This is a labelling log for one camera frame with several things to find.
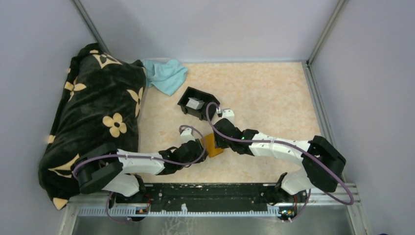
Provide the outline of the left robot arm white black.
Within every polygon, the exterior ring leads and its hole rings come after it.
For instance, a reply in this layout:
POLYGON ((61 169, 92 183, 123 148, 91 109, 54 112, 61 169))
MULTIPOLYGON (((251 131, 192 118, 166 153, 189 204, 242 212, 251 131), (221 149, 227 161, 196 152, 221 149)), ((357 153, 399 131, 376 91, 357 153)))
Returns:
POLYGON ((78 181, 81 194, 106 190, 142 202, 147 190, 140 174, 169 175, 203 162, 208 156, 207 142, 194 133, 200 131, 192 126, 179 128, 182 144, 154 153, 139 153, 117 148, 105 143, 76 160, 72 174, 78 181))

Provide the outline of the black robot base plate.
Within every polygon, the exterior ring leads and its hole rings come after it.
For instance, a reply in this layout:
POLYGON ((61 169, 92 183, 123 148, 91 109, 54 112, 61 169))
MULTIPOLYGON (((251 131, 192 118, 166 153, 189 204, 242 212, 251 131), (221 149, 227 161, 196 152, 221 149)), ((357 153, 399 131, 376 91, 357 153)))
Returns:
POLYGON ((143 204, 149 212, 268 212, 282 203, 295 209, 304 203, 306 191, 289 195, 278 191, 274 183, 185 184, 152 183, 133 196, 114 193, 109 208, 128 204, 143 204))

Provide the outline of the tan leather card holder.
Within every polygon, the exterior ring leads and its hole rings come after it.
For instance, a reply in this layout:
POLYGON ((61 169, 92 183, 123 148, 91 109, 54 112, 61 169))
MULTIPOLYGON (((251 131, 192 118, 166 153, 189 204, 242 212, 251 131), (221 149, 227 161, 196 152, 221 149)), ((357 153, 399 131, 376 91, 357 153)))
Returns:
POLYGON ((210 158, 214 158, 224 153, 224 149, 216 147, 213 133, 205 135, 204 140, 201 140, 201 144, 206 149, 210 158))

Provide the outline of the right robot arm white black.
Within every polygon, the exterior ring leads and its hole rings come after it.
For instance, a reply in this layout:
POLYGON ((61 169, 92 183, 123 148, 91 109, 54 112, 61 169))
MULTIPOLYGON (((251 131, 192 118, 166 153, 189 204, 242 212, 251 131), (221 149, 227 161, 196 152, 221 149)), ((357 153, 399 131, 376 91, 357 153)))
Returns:
POLYGON ((215 145, 230 148, 240 155, 274 157, 300 166, 295 172, 284 173, 276 186, 276 197, 288 202, 296 193, 318 188, 333 193, 339 184, 346 159, 324 137, 310 141, 293 141, 266 135, 253 129, 239 130, 234 125, 234 112, 217 110, 219 119, 213 126, 215 145))

